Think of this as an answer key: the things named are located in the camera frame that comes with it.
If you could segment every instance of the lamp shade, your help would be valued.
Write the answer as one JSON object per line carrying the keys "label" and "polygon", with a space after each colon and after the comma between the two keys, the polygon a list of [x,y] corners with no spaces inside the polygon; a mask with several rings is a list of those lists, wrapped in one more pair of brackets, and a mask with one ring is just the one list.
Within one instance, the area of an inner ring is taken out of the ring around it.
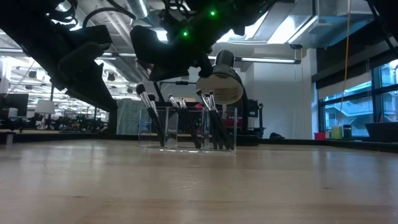
{"label": "lamp shade", "polygon": [[50,100],[39,100],[35,113],[55,114],[54,102]]}

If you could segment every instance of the white wall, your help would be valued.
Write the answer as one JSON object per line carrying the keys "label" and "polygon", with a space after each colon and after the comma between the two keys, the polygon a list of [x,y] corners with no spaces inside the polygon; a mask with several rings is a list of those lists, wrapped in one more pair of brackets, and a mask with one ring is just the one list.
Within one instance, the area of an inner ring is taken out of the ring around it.
{"label": "white wall", "polygon": [[[318,128],[317,96],[311,82],[316,51],[309,50],[301,65],[255,63],[246,76],[251,77],[251,72],[254,80],[247,79],[246,89],[249,98],[264,104],[263,138],[279,133],[287,139],[312,139]],[[258,127],[258,119],[252,125]]]}

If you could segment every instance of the computer monitor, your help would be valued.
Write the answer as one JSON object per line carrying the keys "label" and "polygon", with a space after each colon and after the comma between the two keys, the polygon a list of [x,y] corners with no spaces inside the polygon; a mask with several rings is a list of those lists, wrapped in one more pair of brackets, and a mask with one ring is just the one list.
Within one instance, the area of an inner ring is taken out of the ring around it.
{"label": "computer monitor", "polygon": [[29,94],[0,94],[0,108],[3,115],[8,116],[10,108],[18,109],[18,117],[25,118],[27,116],[27,102]]}

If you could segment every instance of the yellow cup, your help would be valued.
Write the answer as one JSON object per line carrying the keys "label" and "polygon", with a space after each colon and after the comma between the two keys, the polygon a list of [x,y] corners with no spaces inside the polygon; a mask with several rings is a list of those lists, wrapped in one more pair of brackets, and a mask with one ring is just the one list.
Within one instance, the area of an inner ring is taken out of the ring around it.
{"label": "yellow cup", "polygon": [[343,139],[343,127],[332,126],[331,127],[331,138],[332,139]]}

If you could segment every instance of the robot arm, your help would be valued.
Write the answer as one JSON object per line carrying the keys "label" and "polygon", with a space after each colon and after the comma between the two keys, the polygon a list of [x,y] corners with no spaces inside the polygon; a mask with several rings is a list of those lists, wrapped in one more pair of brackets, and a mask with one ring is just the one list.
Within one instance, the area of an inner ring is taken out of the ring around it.
{"label": "robot arm", "polygon": [[175,0],[164,0],[166,9],[160,13],[167,31],[168,43],[160,42],[156,33],[146,27],[135,26],[131,31],[132,44],[138,59],[153,63],[153,81],[188,75],[189,67],[200,67],[199,76],[208,77],[211,63],[207,54],[211,46],[229,30],[244,35],[246,26],[255,23],[278,0],[192,1],[187,4],[196,12],[171,11],[167,6],[183,7]]}
{"label": "robot arm", "polygon": [[111,37],[106,26],[70,31],[76,0],[69,0],[67,12],[55,8],[63,0],[4,1],[0,7],[0,28],[17,42],[49,74],[51,82],[67,94],[110,111],[117,108],[102,81],[103,65],[94,59],[109,48]]}

